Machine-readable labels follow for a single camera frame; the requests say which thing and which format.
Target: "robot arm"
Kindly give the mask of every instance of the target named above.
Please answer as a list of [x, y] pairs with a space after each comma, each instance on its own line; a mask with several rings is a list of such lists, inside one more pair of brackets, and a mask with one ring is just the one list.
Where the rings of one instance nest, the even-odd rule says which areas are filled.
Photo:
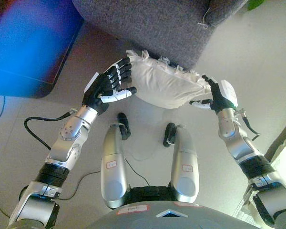
[[253, 200], [259, 214], [270, 227], [286, 229], [286, 182], [241, 128], [236, 118], [237, 100], [232, 86], [226, 81], [221, 89], [224, 91], [222, 95], [217, 83], [203, 77], [211, 86], [213, 102], [210, 107], [218, 116], [218, 134], [247, 176], [249, 185], [257, 192]]
[[8, 228], [32, 225], [32, 228], [49, 229], [55, 225], [59, 211], [55, 199], [60, 196], [61, 187], [80, 156], [92, 123], [108, 109], [108, 102], [136, 93], [134, 87], [118, 90], [121, 82], [130, 77], [130, 68], [129, 58], [125, 58], [92, 78], [85, 90], [81, 109], [61, 127], [44, 166], [14, 209]]

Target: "sofa cushion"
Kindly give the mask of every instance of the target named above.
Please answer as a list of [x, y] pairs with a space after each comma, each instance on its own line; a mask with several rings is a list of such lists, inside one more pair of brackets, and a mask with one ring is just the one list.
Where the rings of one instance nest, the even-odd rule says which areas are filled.
[[204, 29], [209, 0], [73, 0], [83, 18], [140, 49], [191, 69], [213, 27]]

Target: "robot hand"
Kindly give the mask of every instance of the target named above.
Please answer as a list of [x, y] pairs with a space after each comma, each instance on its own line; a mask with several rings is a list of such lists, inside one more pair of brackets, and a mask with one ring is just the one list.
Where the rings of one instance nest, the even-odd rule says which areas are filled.
[[119, 90], [120, 85], [124, 81], [128, 81], [131, 75], [132, 65], [129, 58], [124, 58], [113, 64], [104, 73], [96, 73], [88, 83], [83, 105], [87, 105], [101, 115], [108, 109], [108, 103], [129, 97], [137, 92], [135, 87]]
[[228, 81], [222, 80], [219, 85], [214, 79], [208, 78], [206, 75], [203, 75], [202, 78], [210, 84], [213, 100], [190, 101], [191, 105], [199, 108], [211, 108], [216, 114], [225, 108], [236, 110], [238, 106], [236, 94]]

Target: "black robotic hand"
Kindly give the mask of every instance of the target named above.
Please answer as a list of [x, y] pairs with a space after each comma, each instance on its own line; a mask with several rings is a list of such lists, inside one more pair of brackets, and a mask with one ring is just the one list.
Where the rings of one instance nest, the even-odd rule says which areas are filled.
[[92, 79], [92, 84], [87, 89], [82, 100], [82, 105], [87, 105], [96, 110], [99, 115], [108, 109], [108, 103], [129, 97], [137, 92], [135, 87], [119, 90], [124, 81], [131, 76], [129, 58], [121, 59], [113, 64], [107, 71]]

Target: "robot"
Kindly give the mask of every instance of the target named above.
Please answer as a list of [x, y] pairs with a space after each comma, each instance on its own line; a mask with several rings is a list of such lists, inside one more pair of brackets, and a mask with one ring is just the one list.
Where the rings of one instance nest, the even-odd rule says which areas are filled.
[[[85, 89], [82, 107], [60, 129], [44, 166], [36, 179], [21, 193], [9, 220], [8, 229], [50, 229], [55, 225], [68, 173], [80, 156], [94, 120], [108, 109], [108, 103], [136, 93], [131, 87], [120, 90], [131, 76], [129, 58], [113, 64], [104, 73], [96, 73]], [[233, 87], [202, 76], [211, 86], [212, 100], [190, 103], [210, 107], [219, 122], [219, 137], [256, 191], [254, 202], [264, 222], [275, 229], [286, 229], [286, 182], [241, 128]], [[210, 208], [194, 204], [199, 192], [197, 154], [189, 132], [170, 123], [163, 145], [174, 145], [171, 181], [167, 187], [133, 187], [127, 182], [122, 141], [130, 136], [127, 117], [120, 113], [103, 143], [101, 188], [105, 204], [113, 209], [88, 228], [200, 228], [256, 229]]]

